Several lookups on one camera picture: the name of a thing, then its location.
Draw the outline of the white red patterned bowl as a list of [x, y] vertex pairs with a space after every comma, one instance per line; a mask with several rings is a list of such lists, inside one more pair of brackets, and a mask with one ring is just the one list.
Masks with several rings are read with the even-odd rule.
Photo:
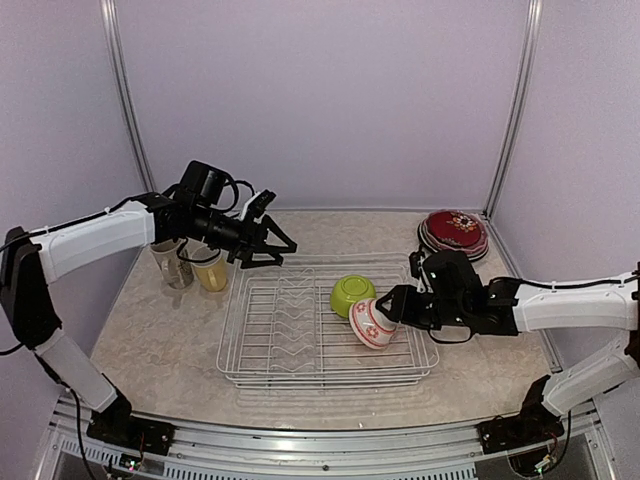
[[371, 349], [385, 349], [398, 327], [377, 309], [375, 298], [354, 303], [349, 309], [348, 319], [356, 337]]

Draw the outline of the lime green bowl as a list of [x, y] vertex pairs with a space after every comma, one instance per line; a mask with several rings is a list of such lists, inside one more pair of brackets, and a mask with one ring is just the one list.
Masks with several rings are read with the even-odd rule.
[[330, 295], [330, 307], [338, 316], [347, 318], [353, 304], [376, 297], [375, 286], [369, 278], [361, 275], [347, 275], [335, 283]]

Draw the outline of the black rimmed cream plate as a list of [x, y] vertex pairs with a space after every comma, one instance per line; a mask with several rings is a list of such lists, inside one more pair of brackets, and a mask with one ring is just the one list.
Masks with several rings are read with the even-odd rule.
[[464, 255], [470, 262], [477, 262], [489, 253], [489, 239], [482, 225], [470, 233], [462, 233], [458, 240], [455, 234], [446, 234], [444, 238], [431, 233], [425, 224], [417, 227], [417, 236], [422, 248], [432, 254], [446, 252]]

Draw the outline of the pale yellow mug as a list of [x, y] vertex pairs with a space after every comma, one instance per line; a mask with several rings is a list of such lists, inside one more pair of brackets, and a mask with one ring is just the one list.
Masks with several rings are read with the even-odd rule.
[[226, 288], [227, 265], [219, 248], [200, 246], [191, 253], [190, 260], [195, 275], [205, 290], [220, 292]]

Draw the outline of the tall white patterned mug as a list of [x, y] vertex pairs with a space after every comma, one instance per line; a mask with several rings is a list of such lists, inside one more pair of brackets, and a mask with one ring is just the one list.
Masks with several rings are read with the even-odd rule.
[[175, 240], [168, 240], [150, 246], [163, 281], [175, 290], [183, 290], [189, 287], [194, 280], [191, 266], [178, 258], [177, 251], [179, 246], [180, 242]]

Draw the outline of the maroon scalloped plate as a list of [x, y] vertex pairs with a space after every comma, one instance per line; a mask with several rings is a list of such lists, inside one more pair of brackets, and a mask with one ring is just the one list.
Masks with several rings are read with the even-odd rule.
[[469, 258], [482, 257], [488, 251], [485, 227], [470, 217], [456, 217], [418, 227], [419, 238], [432, 251], [458, 251]]

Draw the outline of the dark brown small dish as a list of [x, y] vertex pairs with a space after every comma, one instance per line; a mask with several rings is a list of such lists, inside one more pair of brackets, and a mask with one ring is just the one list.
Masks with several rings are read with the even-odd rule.
[[481, 223], [461, 211], [441, 210], [431, 213], [425, 220], [426, 231], [443, 244], [471, 247], [484, 237]]

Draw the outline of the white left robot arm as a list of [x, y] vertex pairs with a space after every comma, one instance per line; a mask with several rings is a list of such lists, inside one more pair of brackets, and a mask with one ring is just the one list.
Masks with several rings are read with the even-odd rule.
[[297, 249], [268, 214], [274, 192], [238, 200], [240, 181], [199, 160], [164, 192], [130, 196], [91, 215], [28, 231], [10, 229], [1, 247], [1, 307], [18, 343], [90, 412], [80, 435], [139, 455], [165, 456], [176, 428], [141, 417], [121, 389], [63, 326], [51, 291], [58, 282], [119, 254], [195, 240], [243, 269], [280, 266]]

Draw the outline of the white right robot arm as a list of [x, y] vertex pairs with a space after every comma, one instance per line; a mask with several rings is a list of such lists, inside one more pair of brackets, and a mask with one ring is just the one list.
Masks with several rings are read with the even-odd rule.
[[575, 406], [639, 375], [638, 271], [578, 283], [495, 277], [483, 284], [467, 256], [457, 251], [414, 252], [410, 267], [422, 285], [397, 285], [376, 302], [377, 311], [394, 323], [426, 332], [460, 326], [472, 335], [492, 336], [555, 328], [619, 332], [573, 367], [534, 381], [517, 414], [479, 423], [486, 454], [567, 433]]

